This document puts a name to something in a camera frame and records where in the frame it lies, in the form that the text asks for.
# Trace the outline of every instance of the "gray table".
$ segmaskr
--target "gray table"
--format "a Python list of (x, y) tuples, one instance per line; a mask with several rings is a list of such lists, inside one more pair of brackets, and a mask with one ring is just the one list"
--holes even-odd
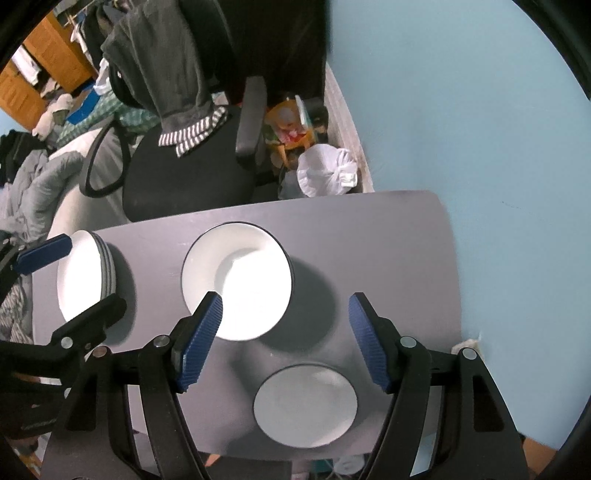
[[(180, 403), (197, 448), (222, 455), (296, 460), (371, 451), (389, 397), (375, 386), (348, 322), (348, 298), (366, 293), (378, 314), (426, 347), (449, 351), (460, 340), (456, 257), (447, 214), (428, 192), (384, 192), (260, 203), (190, 213), (100, 231), (115, 257), (118, 293), (128, 312), (105, 342), (119, 352), (141, 348), (189, 314), (180, 274), (193, 242), (209, 228), (243, 220), (271, 232), (293, 262), (295, 287), (279, 324), (250, 342), (216, 339), (197, 385)], [(47, 343), (63, 324), (57, 265), (33, 276), (34, 336)], [(346, 376), (358, 395), (350, 430), (330, 445), (291, 449), (257, 426), (252, 402), (271, 374), (312, 362)], [(141, 400), (130, 391), (134, 427)], [(426, 422), (431, 433), (435, 420)]]

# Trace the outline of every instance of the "striped cloth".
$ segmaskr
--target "striped cloth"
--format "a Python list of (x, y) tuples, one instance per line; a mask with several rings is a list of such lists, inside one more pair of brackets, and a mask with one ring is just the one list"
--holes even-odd
[(177, 157), (180, 158), (203, 142), (227, 119), (228, 109), (225, 106), (219, 106), (211, 115), (205, 116), (193, 125), (174, 132), (162, 133), (158, 145), (160, 147), (176, 145)]

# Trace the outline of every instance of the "white plastic bag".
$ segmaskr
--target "white plastic bag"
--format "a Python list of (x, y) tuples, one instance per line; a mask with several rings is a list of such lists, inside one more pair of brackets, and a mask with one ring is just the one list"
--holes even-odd
[(300, 155), (297, 180), (308, 197), (342, 195), (357, 185), (357, 163), (346, 148), (317, 144)]

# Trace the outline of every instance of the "white bowl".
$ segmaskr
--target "white bowl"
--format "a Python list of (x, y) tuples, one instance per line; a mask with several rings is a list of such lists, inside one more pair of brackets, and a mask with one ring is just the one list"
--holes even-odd
[(71, 235), (72, 251), (57, 265), (57, 301), (67, 322), (101, 300), (102, 254), (90, 232)]
[(250, 223), (224, 223), (204, 233), (183, 264), (181, 288), (193, 313), (208, 291), (222, 296), (217, 337), (252, 340), (283, 317), (292, 290), (291, 265), (281, 245)]

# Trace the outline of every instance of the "stack of plates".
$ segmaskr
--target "stack of plates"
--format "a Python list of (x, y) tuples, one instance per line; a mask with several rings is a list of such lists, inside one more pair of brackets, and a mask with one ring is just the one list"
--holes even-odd
[(78, 230), (70, 255), (57, 266), (57, 300), (68, 322), (115, 293), (115, 264), (109, 247), (94, 232)]

